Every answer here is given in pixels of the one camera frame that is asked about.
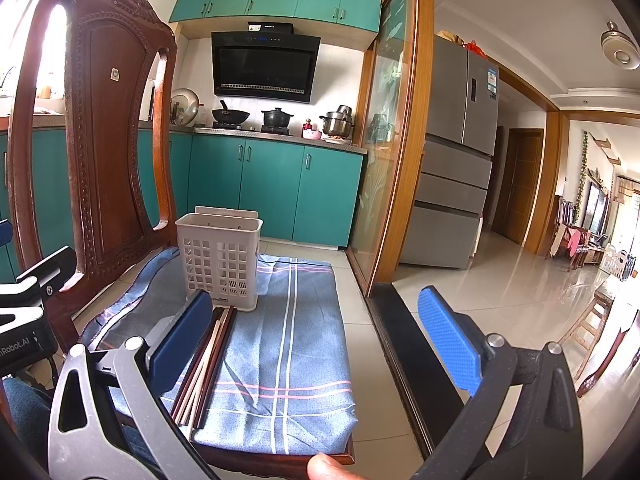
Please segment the person's right hand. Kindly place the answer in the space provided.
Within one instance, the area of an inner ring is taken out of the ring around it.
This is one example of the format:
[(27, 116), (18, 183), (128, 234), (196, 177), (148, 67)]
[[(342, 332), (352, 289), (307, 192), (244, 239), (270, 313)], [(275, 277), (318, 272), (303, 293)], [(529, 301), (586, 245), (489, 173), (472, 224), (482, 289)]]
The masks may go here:
[(310, 480), (366, 480), (323, 453), (311, 457), (307, 464), (307, 474)]

